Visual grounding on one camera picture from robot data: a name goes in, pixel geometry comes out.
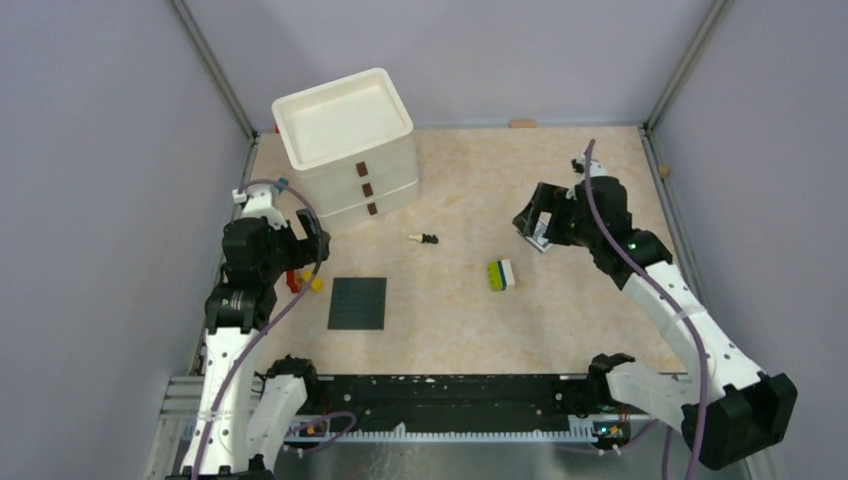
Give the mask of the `white bottom drawer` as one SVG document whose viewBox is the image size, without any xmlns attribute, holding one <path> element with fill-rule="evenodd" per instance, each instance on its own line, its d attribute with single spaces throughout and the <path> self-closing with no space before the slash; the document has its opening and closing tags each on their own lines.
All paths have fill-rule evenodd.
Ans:
<svg viewBox="0 0 848 480">
<path fill-rule="evenodd" d="M 324 231 L 335 234 L 363 222 L 397 211 L 417 201 L 419 197 L 420 186 L 414 184 L 338 212 L 320 216 L 320 224 Z"/>
</svg>

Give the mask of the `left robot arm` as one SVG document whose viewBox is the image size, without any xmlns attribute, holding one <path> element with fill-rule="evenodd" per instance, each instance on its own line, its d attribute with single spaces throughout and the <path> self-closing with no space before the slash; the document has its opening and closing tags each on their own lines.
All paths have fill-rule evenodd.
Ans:
<svg viewBox="0 0 848 480">
<path fill-rule="evenodd" d="M 309 362 L 291 373 L 268 373 L 251 404 L 259 346 L 304 297 L 280 312 L 276 284 L 290 271 L 318 271 L 331 236 L 303 194 L 279 181 L 249 181 L 232 193 L 238 217 L 223 230 L 219 281 L 204 306 L 203 386 L 189 447 L 176 479 L 271 479 L 297 413 L 319 404 Z"/>
</svg>

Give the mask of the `white drawer organizer cabinet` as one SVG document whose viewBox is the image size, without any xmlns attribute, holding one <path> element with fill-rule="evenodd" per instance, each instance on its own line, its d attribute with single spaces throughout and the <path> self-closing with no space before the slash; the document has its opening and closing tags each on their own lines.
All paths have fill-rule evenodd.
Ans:
<svg viewBox="0 0 848 480">
<path fill-rule="evenodd" d="M 271 111 L 295 176 L 378 147 L 415 143 L 414 124 L 383 68 L 278 98 Z"/>
</svg>

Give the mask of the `green blue toy brick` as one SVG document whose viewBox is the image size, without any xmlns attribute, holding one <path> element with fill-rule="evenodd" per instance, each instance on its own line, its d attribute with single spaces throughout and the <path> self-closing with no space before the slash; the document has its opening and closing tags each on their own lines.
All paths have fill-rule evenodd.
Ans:
<svg viewBox="0 0 848 480">
<path fill-rule="evenodd" d="M 509 290 L 516 284 L 512 264 L 508 259 L 490 262 L 487 265 L 487 276 L 493 292 Z"/>
</svg>

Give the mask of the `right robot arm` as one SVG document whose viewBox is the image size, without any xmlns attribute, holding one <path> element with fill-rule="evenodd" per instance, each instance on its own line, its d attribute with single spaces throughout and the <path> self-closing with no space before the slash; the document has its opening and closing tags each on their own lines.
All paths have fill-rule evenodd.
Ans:
<svg viewBox="0 0 848 480">
<path fill-rule="evenodd" d="M 598 354 L 586 397 L 600 412 L 635 407 L 679 432 L 695 461 L 720 470 L 780 443 L 798 399 L 786 374 L 769 375 L 724 333 L 692 293 L 670 250 L 634 226 L 624 185 L 587 157 L 571 187 L 540 182 L 512 223 L 532 236 L 542 215 L 550 243 L 584 247 L 595 266 L 640 306 L 688 379 L 652 371 L 628 354 Z"/>
</svg>

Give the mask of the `white drawer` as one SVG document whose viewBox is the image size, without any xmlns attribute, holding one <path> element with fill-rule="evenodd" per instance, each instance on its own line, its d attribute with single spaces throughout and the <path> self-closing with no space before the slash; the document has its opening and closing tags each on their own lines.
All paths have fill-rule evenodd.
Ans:
<svg viewBox="0 0 848 480">
<path fill-rule="evenodd" d="M 307 198 L 319 215 L 328 215 L 389 194 L 418 180 L 418 177 L 388 176 L 327 180 L 311 190 Z"/>
<path fill-rule="evenodd" d="M 352 189 L 379 176 L 391 177 L 390 183 L 401 185 L 406 177 L 417 177 L 414 142 L 378 147 L 343 158 L 310 171 L 298 171 L 298 185 L 307 196 L 320 197 Z"/>
<path fill-rule="evenodd" d="M 397 211 L 417 201 L 419 197 L 420 186 L 414 184 L 338 212 L 320 216 L 320 224 L 324 231 L 335 234 L 363 222 Z"/>
</svg>

